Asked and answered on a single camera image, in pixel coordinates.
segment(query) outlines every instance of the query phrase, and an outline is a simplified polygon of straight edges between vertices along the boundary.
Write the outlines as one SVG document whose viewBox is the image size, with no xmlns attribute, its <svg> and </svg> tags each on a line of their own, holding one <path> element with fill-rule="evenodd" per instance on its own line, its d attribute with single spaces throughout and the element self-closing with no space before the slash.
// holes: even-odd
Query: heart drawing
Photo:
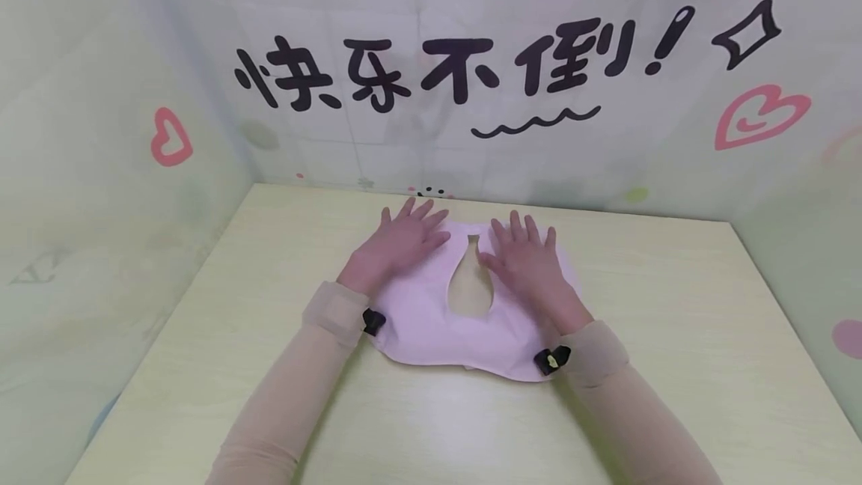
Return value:
<svg viewBox="0 0 862 485">
<path fill-rule="evenodd" d="M 177 138 L 180 139 L 183 146 L 179 150 L 165 154 L 163 149 L 165 145 L 171 142 L 171 133 L 165 126 L 166 122 L 171 123 Z M 163 167 L 174 167 L 185 162 L 192 155 L 192 143 L 189 141 L 189 135 L 186 133 L 186 128 L 183 128 L 183 123 L 174 114 L 174 111 L 167 107 L 160 107 L 156 111 L 155 116 L 156 134 L 153 137 L 153 142 L 150 143 L 150 151 L 153 152 L 153 158 Z"/>
<path fill-rule="evenodd" d="M 736 112 L 739 110 L 739 107 L 742 107 L 745 103 L 748 103 L 749 100 L 759 96 L 766 98 L 766 101 L 760 106 L 760 110 L 758 111 L 759 117 L 764 118 L 773 111 L 783 109 L 783 107 L 792 107 L 793 115 L 790 115 L 784 122 L 774 124 L 774 126 L 769 126 L 768 118 L 766 121 L 755 123 L 748 123 L 745 118 L 739 118 L 739 121 L 736 122 L 736 131 L 741 133 L 753 133 L 753 135 L 747 135 L 747 137 L 736 139 L 727 138 L 728 134 L 730 134 L 730 127 L 733 122 L 733 118 L 736 116 Z M 784 98 L 782 98 L 781 87 L 778 85 L 763 85 L 758 88 L 752 88 L 733 100 L 733 102 L 727 106 L 727 109 L 724 110 L 724 113 L 722 113 L 721 118 L 718 121 L 718 129 L 715 130 L 715 149 L 727 150 L 728 148 L 736 148 L 737 146 L 742 146 L 744 144 L 757 143 L 768 138 L 773 138 L 786 131 L 788 128 L 793 126 L 794 123 L 799 122 L 800 118 L 805 116 L 805 113 L 808 112 L 809 109 L 811 109 L 811 98 L 806 95 L 794 94 L 792 96 L 784 96 Z"/>
</svg>

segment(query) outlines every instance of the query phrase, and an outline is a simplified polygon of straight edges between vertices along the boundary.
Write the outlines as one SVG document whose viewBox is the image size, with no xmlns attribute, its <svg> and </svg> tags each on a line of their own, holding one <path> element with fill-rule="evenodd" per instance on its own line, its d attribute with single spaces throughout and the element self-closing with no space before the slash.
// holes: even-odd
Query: sleeve cuff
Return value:
<svg viewBox="0 0 862 485">
<path fill-rule="evenodd" d="M 324 281 L 302 313 L 302 325 L 324 328 L 335 336 L 339 344 L 356 347 L 365 327 L 362 313 L 368 308 L 369 301 L 364 294 Z"/>
<path fill-rule="evenodd" d="M 605 378 L 629 365 L 623 343 L 601 320 L 563 336 L 560 344 L 572 349 L 563 371 L 579 388 L 600 386 Z"/>
</svg>

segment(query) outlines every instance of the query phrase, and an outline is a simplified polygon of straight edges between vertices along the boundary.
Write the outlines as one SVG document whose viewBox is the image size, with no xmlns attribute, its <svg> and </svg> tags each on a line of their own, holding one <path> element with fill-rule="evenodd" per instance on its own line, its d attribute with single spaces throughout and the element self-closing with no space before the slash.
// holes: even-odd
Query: wavy line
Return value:
<svg viewBox="0 0 862 485">
<path fill-rule="evenodd" d="M 563 121 L 563 118 L 569 118 L 570 121 L 588 121 L 590 118 L 593 118 L 594 116 L 596 116 L 598 114 L 598 112 L 601 110 L 602 110 L 602 106 L 597 105 L 594 110 L 586 113 L 585 115 L 578 115 L 577 112 L 574 112 L 573 110 L 569 109 L 569 107 L 566 107 L 565 109 L 563 109 L 560 112 L 560 116 L 557 116 L 553 121 L 550 121 L 550 122 L 541 120 L 541 118 L 534 116 L 534 117 L 530 118 L 530 120 L 526 124 L 523 124 L 523 126 L 517 128 L 517 129 L 512 129 L 510 127 L 506 127 L 505 125 L 503 125 L 503 126 L 498 127 L 497 129 L 494 129 L 494 131 L 491 133 L 482 133 L 482 132 L 478 131 L 478 129 L 476 129 L 476 128 L 470 129 L 470 133 L 472 133 L 473 135 L 476 135 L 476 137 L 478 137 L 480 139 L 490 139 L 492 137 L 497 137 L 497 135 L 499 135 L 501 133 L 506 133 L 507 135 L 517 135 L 518 133 L 526 132 L 527 129 L 530 129 L 532 126 L 541 126 L 541 127 L 557 126 L 558 123 Z"/>
</svg>

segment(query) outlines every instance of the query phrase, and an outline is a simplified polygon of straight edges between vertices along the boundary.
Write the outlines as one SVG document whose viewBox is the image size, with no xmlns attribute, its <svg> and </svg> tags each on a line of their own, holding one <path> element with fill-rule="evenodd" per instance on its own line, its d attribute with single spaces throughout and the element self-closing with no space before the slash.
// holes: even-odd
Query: right hand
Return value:
<svg viewBox="0 0 862 485">
<path fill-rule="evenodd" d="M 496 274 L 524 302 L 544 313 L 560 335 L 580 330 L 593 321 L 578 293 L 569 285 L 557 259 L 557 231 L 548 229 L 542 243 L 532 216 L 510 214 L 509 228 L 490 221 L 498 241 L 497 254 L 480 253 L 480 262 Z"/>
</svg>

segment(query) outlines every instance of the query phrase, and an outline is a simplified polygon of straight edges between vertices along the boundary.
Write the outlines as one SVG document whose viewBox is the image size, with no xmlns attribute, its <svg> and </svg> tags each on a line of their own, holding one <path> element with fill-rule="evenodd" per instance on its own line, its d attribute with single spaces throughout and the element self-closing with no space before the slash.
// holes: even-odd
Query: hand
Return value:
<svg viewBox="0 0 862 485">
<path fill-rule="evenodd" d="M 509 228 L 497 219 L 490 221 L 498 241 L 498 253 L 480 253 L 480 262 L 524 302 L 537 308 L 554 322 L 561 335 L 574 333 L 593 321 L 578 293 L 569 285 L 557 259 L 557 231 L 548 229 L 541 242 L 532 216 L 524 218 L 513 210 Z"/>
<path fill-rule="evenodd" d="M 413 210 L 415 202 L 410 197 L 395 219 L 389 207 L 382 209 L 380 226 L 351 254 L 336 282 L 371 297 L 393 275 L 413 268 L 449 240 L 448 232 L 435 231 L 449 211 L 427 215 L 433 201 Z"/>
</svg>

